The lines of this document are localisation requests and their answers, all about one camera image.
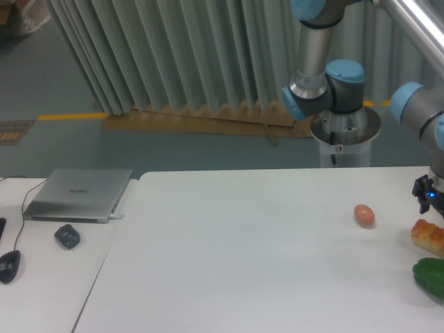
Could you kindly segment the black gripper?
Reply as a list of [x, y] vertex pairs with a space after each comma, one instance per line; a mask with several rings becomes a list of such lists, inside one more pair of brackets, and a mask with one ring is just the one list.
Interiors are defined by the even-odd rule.
[[419, 204], [419, 212], [424, 214], [430, 208], [443, 216], [443, 177], [429, 168], [427, 174], [414, 181], [412, 195]]

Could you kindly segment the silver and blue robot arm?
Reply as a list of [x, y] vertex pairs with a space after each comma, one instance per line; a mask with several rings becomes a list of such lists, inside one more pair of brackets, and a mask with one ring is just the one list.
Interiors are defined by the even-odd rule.
[[[381, 120], [364, 105], [365, 71], [354, 60], [328, 61], [334, 27], [343, 19], [347, 1], [292, 1], [300, 21], [297, 70], [282, 89], [282, 99], [295, 120], [311, 119], [323, 168], [367, 167], [371, 144]], [[396, 121], [418, 138], [432, 155], [426, 175], [413, 184], [420, 212], [443, 211], [443, 87], [406, 83], [390, 100]]]

